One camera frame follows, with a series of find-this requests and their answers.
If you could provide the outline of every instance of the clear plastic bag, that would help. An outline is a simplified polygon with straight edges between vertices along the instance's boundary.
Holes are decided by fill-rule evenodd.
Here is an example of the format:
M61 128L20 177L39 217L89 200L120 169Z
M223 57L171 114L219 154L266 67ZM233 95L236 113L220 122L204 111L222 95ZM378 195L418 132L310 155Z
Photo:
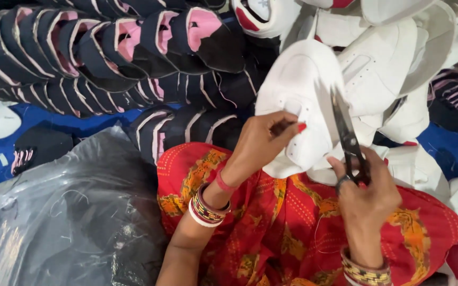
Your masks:
M0 286L155 285L156 186L120 127L0 184Z

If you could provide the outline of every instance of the hand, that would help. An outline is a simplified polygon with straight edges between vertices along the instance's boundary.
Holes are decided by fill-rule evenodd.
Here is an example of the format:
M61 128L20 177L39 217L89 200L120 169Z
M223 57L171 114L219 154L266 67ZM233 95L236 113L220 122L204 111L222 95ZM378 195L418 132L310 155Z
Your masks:
M383 264L381 255L381 227L393 211L402 203L393 178L385 162L369 148L361 147L369 166L371 182L359 187L353 181L340 186L338 203L351 252L351 260L368 268ZM337 179L346 174L345 165L329 157Z
M285 111L254 116L241 131L234 153L220 174L229 186L239 186L269 164L289 141L306 128L298 117Z

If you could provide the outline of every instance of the white bangle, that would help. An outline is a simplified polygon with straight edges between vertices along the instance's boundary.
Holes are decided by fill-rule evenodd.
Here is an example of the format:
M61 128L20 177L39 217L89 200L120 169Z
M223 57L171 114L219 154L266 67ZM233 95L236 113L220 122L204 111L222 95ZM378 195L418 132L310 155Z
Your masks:
M190 202L188 203L188 211L190 212L190 216L191 216L192 218L194 218L194 220L195 220L198 224L200 224L200 225L202 225L202 226L205 226L205 227L217 227L217 226L219 226L220 224L222 224L223 220L221 220L220 222L218 222L218 223L216 223L216 224L209 224L209 223L207 223L207 222L201 220L200 218L198 218L198 216L195 214L194 209L193 209L193 207L192 207L193 201L194 201L194 199L192 198L192 199L190 200Z

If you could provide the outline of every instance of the red sari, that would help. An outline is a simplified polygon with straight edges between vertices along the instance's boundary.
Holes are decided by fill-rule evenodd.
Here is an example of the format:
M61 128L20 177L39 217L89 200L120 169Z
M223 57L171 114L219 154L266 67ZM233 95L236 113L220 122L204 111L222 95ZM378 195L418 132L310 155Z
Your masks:
M158 162L158 202L171 236L188 202L212 182L231 152L204 143L166 151ZM418 285L458 243L458 216L436 198L398 187L403 205L381 230L395 286ZM340 249L346 234L333 187L305 173L273 179L259 171L231 198L200 261L200 285L346 286Z

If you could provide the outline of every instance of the fingernail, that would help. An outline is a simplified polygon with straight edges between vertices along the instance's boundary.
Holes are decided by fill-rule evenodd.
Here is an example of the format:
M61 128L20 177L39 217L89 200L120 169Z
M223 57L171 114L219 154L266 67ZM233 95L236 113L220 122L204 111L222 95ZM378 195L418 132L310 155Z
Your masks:
M305 130L305 128L307 128L305 123L298 124L298 133L301 133L303 130Z

